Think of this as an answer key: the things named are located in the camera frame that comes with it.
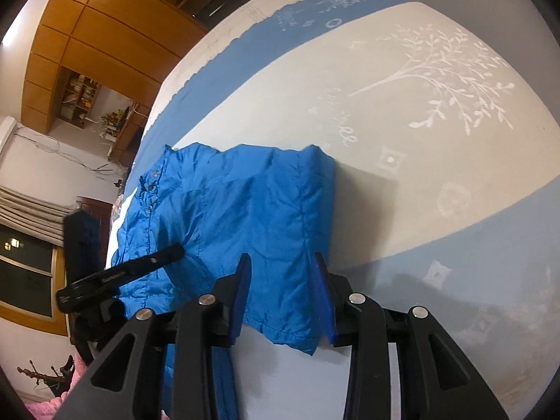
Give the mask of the window with wooden frame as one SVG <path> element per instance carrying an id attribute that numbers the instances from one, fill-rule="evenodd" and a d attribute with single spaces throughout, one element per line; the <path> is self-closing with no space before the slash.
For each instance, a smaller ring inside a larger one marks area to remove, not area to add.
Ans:
<path id="1" fill-rule="evenodd" d="M 60 246 L 1 226 L 1 318 L 65 337 L 67 319 L 55 293 L 64 286 Z"/>

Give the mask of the blue puffer jacket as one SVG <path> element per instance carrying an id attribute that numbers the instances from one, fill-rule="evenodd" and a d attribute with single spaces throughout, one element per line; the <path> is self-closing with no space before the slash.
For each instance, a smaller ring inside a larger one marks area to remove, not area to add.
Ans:
<path id="1" fill-rule="evenodd" d="M 316 146 L 166 148 L 126 200 L 111 261 L 174 244 L 184 256 L 124 285 L 126 314 L 179 310 L 235 272 L 248 254 L 244 323 L 275 344 L 314 353 L 321 328 L 311 275 L 315 254 L 329 249 L 335 173 L 334 160 Z"/>

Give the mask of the wooden shelf with items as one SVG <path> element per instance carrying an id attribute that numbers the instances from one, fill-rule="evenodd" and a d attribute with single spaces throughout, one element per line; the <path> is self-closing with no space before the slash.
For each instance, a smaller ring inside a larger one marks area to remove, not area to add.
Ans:
<path id="1" fill-rule="evenodd" d="M 83 74 L 71 71 L 64 86 L 60 118 L 80 129 L 90 116 L 100 84 Z"/>

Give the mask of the white pleated curtain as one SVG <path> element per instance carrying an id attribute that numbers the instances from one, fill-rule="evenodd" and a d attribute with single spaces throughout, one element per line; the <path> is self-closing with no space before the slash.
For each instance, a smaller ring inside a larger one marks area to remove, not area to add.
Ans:
<path id="1" fill-rule="evenodd" d="M 77 210 L 1 187 L 1 224 L 55 246 L 64 245 L 64 217 Z"/>

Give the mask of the dark brown wooden door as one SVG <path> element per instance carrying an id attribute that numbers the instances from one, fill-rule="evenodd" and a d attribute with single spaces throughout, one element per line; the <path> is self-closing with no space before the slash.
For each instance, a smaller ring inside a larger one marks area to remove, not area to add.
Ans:
<path id="1" fill-rule="evenodd" d="M 79 196 L 77 198 L 78 208 L 86 211 L 95 218 L 99 224 L 100 237 L 100 265 L 105 267 L 109 235 L 111 230 L 111 214 L 113 205 L 99 199 Z"/>

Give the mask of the blue white patterned bedsheet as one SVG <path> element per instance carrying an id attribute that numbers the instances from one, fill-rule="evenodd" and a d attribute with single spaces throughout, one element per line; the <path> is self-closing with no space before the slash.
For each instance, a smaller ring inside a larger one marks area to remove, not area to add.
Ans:
<path id="1" fill-rule="evenodd" d="M 165 79 L 111 232 L 166 148 L 301 151 L 335 163 L 328 269 L 438 321 L 498 400 L 540 419 L 559 396 L 559 127 L 496 51 L 406 0 L 251 0 Z M 339 419 L 350 352 L 243 321 L 212 352 L 221 419 Z"/>

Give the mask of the wooden wardrobe cabinet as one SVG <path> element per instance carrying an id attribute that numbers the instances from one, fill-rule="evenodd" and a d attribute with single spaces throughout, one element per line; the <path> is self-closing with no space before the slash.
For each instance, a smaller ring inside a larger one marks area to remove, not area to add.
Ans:
<path id="1" fill-rule="evenodd" d="M 109 159 L 130 166 L 156 94 L 208 32 L 193 13 L 210 0 L 49 0 L 34 36 L 21 120 L 50 132 L 71 71 L 132 100 Z"/>

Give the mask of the pink quilted blanket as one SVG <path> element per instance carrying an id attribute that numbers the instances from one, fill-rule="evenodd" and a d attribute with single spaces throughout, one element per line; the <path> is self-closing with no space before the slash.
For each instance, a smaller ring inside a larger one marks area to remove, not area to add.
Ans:
<path id="1" fill-rule="evenodd" d="M 28 403 L 25 405 L 30 414 L 37 420 L 51 420 L 57 410 L 61 408 L 65 399 L 68 398 L 70 392 L 74 389 L 80 378 L 84 375 L 87 366 L 78 352 L 74 355 L 74 373 L 70 382 L 70 388 L 63 392 L 60 396 L 54 397 L 48 401 L 41 403 Z"/>

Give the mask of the black television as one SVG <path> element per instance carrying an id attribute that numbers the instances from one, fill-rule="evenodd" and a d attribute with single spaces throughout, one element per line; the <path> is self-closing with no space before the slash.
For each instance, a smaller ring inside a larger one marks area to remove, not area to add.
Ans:
<path id="1" fill-rule="evenodd" d="M 210 0 L 193 13 L 193 18 L 204 28 L 211 30 L 249 1 L 251 0 Z"/>

